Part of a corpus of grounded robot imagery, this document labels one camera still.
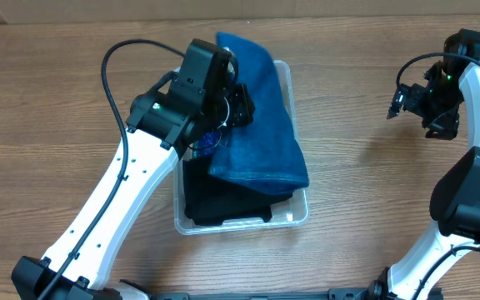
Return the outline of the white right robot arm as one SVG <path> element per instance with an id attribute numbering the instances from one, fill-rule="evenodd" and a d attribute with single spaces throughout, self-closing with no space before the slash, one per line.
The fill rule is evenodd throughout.
<path id="1" fill-rule="evenodd" d="M 387 117 L 413 113 L 427 138 L 452 140 L 464 106 L 468 150 L 432 190 L 426 231 L 357 299 L 440 299 L 436 283 L 467 253 L 480 253 L 480 32 L 460 29 L 435 56 L 426 86 L 396 83 Z"/>

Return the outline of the blue denim cloth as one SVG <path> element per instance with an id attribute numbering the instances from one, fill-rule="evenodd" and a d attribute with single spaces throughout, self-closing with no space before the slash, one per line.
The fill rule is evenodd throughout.
<path id="1" fill-rule="evenodd" d="M 247 86 L 253 122 L 235 127 L 212 155 L 208 173 L 260 193 L 288 194 L 309 185 L 303 153 L 283 101 L 278 71 L 262 46 L 228 32 L 217 45 L 229 48 L 239 64 L 238 81 Z"/>

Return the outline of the black cloth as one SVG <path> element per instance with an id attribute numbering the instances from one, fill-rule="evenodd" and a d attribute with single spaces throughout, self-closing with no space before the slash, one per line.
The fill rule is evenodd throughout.
<path id="1" fill-rule="evenodd" d="M 271 206 L 293 195 L 270 195 L 227 182 L 208 174 L 211 159 L 194 158 L 182 163 L 184 214 L 198 226 L 219 226 L 241 218 L 272 218 Z"/>

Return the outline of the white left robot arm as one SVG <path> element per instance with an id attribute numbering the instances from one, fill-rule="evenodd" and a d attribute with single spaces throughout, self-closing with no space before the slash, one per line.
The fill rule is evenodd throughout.
<path id="1" fill-rule="evenodd" d="M 23 256 L 12 270 L 19 297 L 149 299 L 127 280 L 108 282 L 128 232 L 190 144 L 214 128 L 249 124 L 253 111 L 243 84 L 212 96 L 184 86 L 137 96 L 117 151 L 80 213 L 41 258 Z"/>

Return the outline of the blue green sequin garment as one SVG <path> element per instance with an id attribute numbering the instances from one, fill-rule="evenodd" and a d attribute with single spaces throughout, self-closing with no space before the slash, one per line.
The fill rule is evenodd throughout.
<path id="1" fill-rule="evenodd" d="M 201 139 L 191 146 L 192 158 L 212 156 L 221 141 L 221 136 L 220 131 L 205 133 Z"/>

